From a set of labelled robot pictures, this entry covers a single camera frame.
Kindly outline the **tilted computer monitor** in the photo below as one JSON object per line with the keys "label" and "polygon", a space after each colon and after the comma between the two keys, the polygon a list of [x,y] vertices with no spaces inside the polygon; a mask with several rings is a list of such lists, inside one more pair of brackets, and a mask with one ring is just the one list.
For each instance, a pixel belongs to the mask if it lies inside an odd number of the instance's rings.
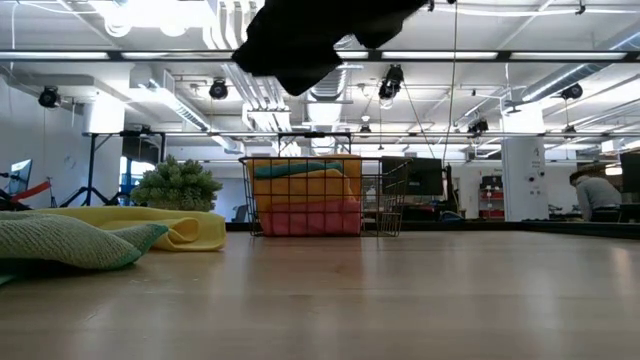
{"label": "tilted computer monitor", "polygon": [[32,164],[32,159],[26,159],[11,165],[8,183],[9,195],[15,196],[28,189]]}

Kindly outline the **orange microfiber towel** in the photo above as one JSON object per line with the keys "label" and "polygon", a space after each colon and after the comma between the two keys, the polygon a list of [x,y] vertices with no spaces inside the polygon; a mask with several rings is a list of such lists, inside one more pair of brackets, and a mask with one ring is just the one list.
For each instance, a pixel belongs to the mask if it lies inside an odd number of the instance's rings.
{"label": "orange microfiber towel", "polygon": [[362,161],[359,157],[353,156],[338,156],[338,157],[310,157],[310,158],[249,158],[245,162],[246,166],[246,175],[250,184],[252,186],[252,194],[253,194],[253,181],[256,180],[251,171],[257,166],[263,166],[270,163],[275,164],[283,164],[283,163],[299,163],[299,162],[309,162],[309,161],[319,161],[319,162],[339,162],[343,165],[342,173],[347,175],[348,177],[360,177],[361,181],[361,169],[362,169]]}
{"label": "orange microfiber towel", "polygon": [[259,211],[274,205],[355,200],[360,194],[360,177],[348,177],[336,169],[256,179],[253,197]]}

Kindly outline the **black monitor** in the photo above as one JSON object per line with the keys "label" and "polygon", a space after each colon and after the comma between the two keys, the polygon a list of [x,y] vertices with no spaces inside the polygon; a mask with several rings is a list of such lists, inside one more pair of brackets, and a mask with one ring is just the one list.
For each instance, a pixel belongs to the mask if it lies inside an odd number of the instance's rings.
{"label": "black monitor", "polygon": [[382,204],[385,210],[426,206],[444,194],[443,168],[435,158],[381,158]]}
{"label": "black monitor", "polygon": [[640,153],[620,155],[622,188],[626,193],[640,193]]}

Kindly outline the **black metal stand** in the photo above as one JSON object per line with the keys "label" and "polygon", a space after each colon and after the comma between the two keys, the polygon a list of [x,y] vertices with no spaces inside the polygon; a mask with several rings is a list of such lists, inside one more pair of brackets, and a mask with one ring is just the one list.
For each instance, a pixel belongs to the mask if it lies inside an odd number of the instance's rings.
{"label": "black metal stand", "polygon": [[95,170],[95,157],[98,149],[104,145],[107,141],[109,141],[113,137],[120,138],[137,138],[141,140],[143,137],[159,137],[160,138],[160,147],[159,147],[159,160],[162,161],[165,158],[166,154],[166,132],[158,132],[158,131],[134,131],[134,130],[123,130],[120,132],[112,132],[112,133],[84,133],[84,136],[90,138],[90,150],[89,150],[89,163],[88,163],[88,172],[87,172],[87,182],[85,186],[78,188],[74,193],[72,193],[65,201],[58,204],[60,208],[69,207],[77,198],[84,195],[84,201],[81,203],[82,206],[90,206],[92,203],[92,199],[96,196],[103,205],[107,206],[116,206],[119,204],[119,199],[121,197],[129,198],[130,195],[127,192],[117,192],[112,197],[108,198],[103,195],[95,186],[94,186],[94,170]]}

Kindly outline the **teal microfiber towel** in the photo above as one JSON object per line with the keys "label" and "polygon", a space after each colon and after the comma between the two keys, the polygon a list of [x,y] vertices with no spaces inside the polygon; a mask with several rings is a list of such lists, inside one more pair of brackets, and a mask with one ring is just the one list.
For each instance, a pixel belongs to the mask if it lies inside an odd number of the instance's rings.
{"label": "teal microfiber towel", "polygon": [[272,179],[278,177],[286,177],[296,174],[303,174],[313,171],[338,170],[343,171],[343,165],[339,162],[299,162],[299,163],[270,163],[263,166],[257,166],[251,174],[257,179]]}

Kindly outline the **person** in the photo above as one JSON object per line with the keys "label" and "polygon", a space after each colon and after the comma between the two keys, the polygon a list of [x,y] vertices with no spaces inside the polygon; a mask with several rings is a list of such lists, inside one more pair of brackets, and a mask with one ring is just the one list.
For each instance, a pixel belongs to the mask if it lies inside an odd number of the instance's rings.
{"label": "person", "polygon": [[616,222],[622,196],[609,181],[576,171],[570,175],[569,182],[575,188],[585,222]]}

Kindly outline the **green artificial plant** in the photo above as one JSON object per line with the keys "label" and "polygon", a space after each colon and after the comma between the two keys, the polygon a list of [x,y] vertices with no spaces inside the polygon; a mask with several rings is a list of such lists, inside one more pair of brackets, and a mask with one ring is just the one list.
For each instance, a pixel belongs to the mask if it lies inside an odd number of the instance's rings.
{"label": "green artificial plant", "polygon": [[223,185],[197,161],[180,162],[168,156],[154,170],[146,171],[130,198],[137,205],[181,211],[209,212]]}

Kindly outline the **yellow microfiber towel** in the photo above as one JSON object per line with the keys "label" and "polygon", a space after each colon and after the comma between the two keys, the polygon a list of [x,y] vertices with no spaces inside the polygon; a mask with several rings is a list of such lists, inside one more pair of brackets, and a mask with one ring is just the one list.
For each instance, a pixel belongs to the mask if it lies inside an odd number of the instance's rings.
{"label": "yellow microfiber towel", "polygon": [[225,218],[210,212],[104,206],[38,209],[35,213],[68,216],[103,230],[164,225],[168,232],[152,245],[158,250],[211,252],[226,245]]}

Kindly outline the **light green microfiber towel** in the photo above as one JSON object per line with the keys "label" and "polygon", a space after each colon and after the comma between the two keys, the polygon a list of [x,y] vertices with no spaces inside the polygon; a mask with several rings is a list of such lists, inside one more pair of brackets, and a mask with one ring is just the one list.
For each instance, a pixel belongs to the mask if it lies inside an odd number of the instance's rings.
{"label": "light green microfiber towel", "polygon": [[168,231],[160,224],[103,230],[63,215],[0,212],[0,286],[31,276],[126,268]]}

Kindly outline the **black aluminium table frame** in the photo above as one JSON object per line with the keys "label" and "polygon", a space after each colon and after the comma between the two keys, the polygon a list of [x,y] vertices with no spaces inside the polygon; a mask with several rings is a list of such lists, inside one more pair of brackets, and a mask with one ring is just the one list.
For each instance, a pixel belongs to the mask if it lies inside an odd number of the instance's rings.
{"label": "black aluminium table frame", "polygon": [[323,221],[262,223],[226,223],[230,232],[248,232],[260,237],[399,237],[409,232],[540,232],[576,236],[618,238],[640,241],[640,224],[583,223],[583,222],[418,222],[406,221],[400,225],[377,225],[376,223],[356,222],[345,225],[341,220],[336,224]]}

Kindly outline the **white square pillar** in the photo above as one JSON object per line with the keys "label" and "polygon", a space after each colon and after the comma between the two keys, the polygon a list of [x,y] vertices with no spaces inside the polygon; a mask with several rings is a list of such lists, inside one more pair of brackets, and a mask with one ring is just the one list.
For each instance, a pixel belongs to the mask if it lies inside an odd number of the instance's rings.
{"label": "white square pillar", "polygon": [[542,138],[506,138],[502,142],[505,220],[549,217],[545,148]]}

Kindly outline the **red storage shelf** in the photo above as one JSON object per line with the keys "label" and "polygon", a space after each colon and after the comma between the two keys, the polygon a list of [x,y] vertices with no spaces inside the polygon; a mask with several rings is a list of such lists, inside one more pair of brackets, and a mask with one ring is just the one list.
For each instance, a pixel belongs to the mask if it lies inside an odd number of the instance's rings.
{"label": "red storage shelf", "polygon": [[505,219],[504,187],[501,176],[483,176],[479,185],[479,217],[485,220]]}

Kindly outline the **pink microfiber towel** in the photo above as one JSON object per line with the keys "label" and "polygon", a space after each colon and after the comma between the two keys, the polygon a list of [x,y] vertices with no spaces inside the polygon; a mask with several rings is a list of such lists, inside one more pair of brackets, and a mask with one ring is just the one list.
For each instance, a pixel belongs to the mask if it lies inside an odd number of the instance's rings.
{"label": "pink microfiber towel", "polygon": [[362,226],[361,203],[356,200],[275,204],[259,213],[266,236],[355,236]]}

